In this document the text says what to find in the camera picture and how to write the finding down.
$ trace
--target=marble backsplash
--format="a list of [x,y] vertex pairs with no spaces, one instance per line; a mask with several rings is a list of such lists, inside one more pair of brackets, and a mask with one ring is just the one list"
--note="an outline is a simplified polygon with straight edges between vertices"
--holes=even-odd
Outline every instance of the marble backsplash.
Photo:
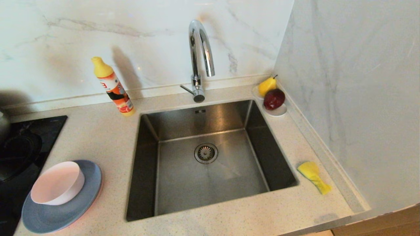
[[419,2],[296,0],[279,80],[376,214],[419,202]]
[[213,51],[216,76],[206,80],[270,73],[293,2],[0,1],[0,106],[103,93],[93,56],[128,90],[189,83],[192,19]]

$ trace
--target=small white dish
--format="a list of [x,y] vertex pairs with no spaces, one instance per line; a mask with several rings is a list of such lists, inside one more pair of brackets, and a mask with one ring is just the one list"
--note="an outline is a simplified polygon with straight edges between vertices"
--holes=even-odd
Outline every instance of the small white dish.
[[282,115],[284,115],[287,112],[287,106],[286,104],[282,104],[280,107],[274,109],[274,110],[267,110],[264,107],[264,111],[265,113],[267,113],[267,115],[272,116],[272,117],[280,117]]
[[84,174],[77,163],[66,161],[45,171],[34,183],[31,199],[45,205],[61,205],[72,200],[82,189]]
[[258,85],[252,88],[252,95],[257,99],[264,101],[264,97],[261,96],[260,92],[258,91]]

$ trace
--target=blue plate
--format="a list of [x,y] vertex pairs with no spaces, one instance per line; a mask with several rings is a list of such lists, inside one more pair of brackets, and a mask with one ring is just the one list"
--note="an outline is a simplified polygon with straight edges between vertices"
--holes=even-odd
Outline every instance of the blue plate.
[[94,162],[75,160],[84,174],[84,185],[70,201],[50,206],[32,201],[31,193],[26,197],[22,208],[22,221],[33,233],[52,233],[71,225],[92,205],[101,188],[101,169]]

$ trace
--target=sink drain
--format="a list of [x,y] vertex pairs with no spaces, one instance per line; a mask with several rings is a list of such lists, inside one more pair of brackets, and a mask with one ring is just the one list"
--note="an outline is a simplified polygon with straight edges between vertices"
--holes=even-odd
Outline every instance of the sink drain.
[[210,164],[217,158],[217,148],[211,143],[203,143],[195,148],[194,156],[199,163]]

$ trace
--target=kettle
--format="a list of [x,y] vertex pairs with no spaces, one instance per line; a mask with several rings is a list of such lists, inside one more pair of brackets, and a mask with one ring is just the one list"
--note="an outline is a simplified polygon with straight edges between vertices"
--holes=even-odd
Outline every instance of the kettle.
[[0,144],[6,139],[10,131],[9,116],[0,109]]

